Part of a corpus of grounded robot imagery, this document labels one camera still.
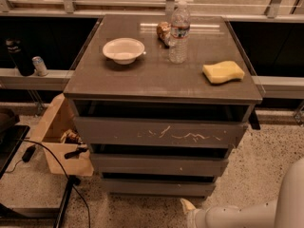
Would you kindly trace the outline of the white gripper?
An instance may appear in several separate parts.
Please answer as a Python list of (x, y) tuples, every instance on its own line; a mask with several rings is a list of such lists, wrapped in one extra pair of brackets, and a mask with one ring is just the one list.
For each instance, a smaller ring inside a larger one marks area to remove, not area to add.
[(186, 215), (187, 228), (200, 228), (197, 218), (199, 217), (200, 209), (196, 209), (195, 205), (188, 199), (180, 199), (182, 210)]

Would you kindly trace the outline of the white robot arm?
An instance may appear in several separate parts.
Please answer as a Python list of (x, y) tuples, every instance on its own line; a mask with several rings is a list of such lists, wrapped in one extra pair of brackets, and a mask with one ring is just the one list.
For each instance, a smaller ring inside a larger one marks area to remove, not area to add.
[(304, 159), (293, 163), (280, 186), (278, 198), (238, 208), (196, 208), (180, 199), (187, 228), (304, 228)]

